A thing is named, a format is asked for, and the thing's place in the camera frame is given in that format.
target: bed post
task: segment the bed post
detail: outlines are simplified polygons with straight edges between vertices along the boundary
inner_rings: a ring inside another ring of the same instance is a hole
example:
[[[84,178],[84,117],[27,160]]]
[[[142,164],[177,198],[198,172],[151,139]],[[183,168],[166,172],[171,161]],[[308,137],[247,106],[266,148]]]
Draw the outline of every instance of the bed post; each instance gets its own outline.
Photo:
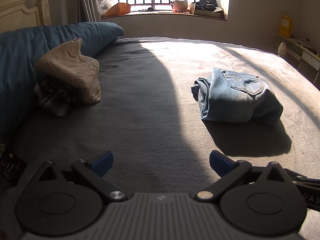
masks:
[[[35,6],[39,8],[41,25],[51,25],[49,1],[37,0]]]

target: metal bolt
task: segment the metal bolt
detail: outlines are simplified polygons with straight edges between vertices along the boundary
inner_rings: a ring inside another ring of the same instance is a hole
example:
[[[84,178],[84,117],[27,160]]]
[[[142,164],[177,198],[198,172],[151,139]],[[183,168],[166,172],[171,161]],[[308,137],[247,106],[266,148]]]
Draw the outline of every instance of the metal bolt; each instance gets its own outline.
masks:
[[[116,200],[119,200],[119,199],[122,199],[125,197],[125,194],[122,192],[122,191],[112,191],[110,194],[109,194],[109,197],[112,198],[112,199],[116,199]]]
[[[200,198],[200,199],[204,199],[204,200],[207,200],[207,199],[210,199],[213,197],[213,194],[212,192],[210,191],[199,191],[197,193],[197,197]]]

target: smartphone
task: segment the smartphone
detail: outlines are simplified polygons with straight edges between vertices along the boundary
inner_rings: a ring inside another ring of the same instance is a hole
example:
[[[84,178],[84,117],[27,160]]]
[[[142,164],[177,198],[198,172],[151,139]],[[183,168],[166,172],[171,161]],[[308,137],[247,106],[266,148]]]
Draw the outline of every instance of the smartphone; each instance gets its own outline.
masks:
[[[0,175],[16,186],[25,168],[26,163],[0,139]]]

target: yellow box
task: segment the yellow box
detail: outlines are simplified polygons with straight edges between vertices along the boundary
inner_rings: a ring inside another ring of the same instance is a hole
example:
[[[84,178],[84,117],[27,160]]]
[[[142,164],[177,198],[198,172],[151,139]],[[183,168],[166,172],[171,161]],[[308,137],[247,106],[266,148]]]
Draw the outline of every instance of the yellow box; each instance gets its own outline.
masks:
[[[290,38],[291,37],[291,31],[292,31],[292,18],[283,15],[281,17],[281,23],[279,28],[279,34]]]

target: carved headboard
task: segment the carved headboard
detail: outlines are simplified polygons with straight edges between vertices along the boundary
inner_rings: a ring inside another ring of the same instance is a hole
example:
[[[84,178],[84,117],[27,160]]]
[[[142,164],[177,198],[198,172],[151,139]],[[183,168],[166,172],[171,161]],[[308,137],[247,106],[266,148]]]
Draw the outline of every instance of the carved headboard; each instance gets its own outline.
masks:
[[[48,0],[36,0],[33,8],[24,0],[0,0],[0,33],[40,25],[51,25]]]

